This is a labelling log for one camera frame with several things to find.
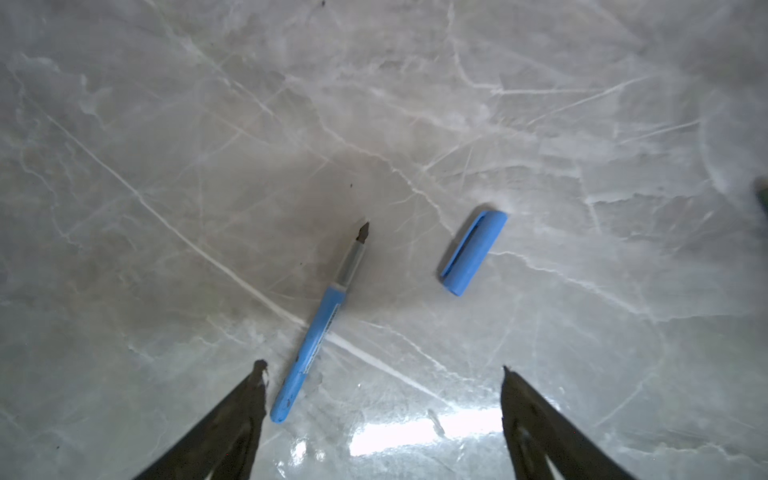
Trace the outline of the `blue pen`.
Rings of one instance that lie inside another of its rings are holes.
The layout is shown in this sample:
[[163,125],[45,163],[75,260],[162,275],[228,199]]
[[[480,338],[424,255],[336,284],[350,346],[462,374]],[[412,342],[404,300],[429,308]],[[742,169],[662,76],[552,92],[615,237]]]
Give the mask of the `blue pen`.
[[340,264],[335,278],[324,292],[320,305],[298,350],[296,359],[288,371],[271,408],[270,419],[274,423],[283,423],[287,419],[302,389],[325,335],[345,301],[347,291],[364,255],[369,232],[370,222],[366,221],[360,227],[355,240]]

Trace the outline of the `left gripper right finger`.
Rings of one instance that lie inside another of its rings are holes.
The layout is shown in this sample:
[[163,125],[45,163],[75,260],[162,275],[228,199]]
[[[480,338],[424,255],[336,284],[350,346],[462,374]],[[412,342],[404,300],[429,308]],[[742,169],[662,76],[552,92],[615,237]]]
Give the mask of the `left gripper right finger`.
[[624,479],[633,476],[557,411],[521,375],[504,369],[503,432],[517,479]]

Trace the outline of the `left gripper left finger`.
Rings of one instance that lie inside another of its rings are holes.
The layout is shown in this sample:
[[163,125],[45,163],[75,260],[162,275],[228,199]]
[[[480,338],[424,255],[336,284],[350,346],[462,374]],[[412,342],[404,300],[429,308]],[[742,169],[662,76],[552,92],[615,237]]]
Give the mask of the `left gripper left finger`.
[[266,417],[268,364],[246,376],[139,479],[248,479]]

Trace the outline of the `blue pen cap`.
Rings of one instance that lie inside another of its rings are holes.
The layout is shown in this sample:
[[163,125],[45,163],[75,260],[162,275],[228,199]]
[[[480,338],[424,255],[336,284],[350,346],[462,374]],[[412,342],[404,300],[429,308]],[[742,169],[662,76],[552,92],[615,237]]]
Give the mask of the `blue pen cap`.
[[465,293],[507,220],[508,215],[499,210],[483,210],[472,218],[440,271],[446,290],[458,297]]

